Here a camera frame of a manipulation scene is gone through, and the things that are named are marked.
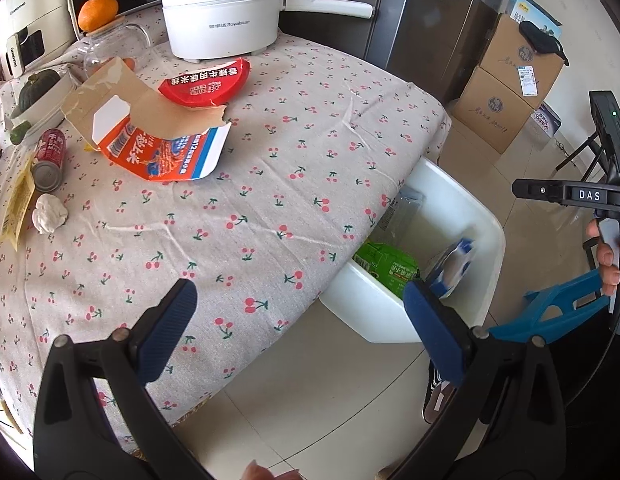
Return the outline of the person's right hand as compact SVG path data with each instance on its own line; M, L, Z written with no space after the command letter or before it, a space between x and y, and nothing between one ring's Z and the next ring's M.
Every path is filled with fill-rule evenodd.
M595 219L590 220L586 228L586 235L589 237L598 237L598 224ZM599 240L596 257L599 264L599 273L602 276L602 291L606 296L613 296L620 284L620 270L617 264L614 264L613 250L610 246Z

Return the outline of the person's left hand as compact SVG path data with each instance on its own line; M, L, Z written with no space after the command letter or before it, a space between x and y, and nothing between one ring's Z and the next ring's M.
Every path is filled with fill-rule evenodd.
M244 472L241 474L241 480L301 480L302 476L296 470L285 471L282 474L273 474L270 469L259 465L252 460Z

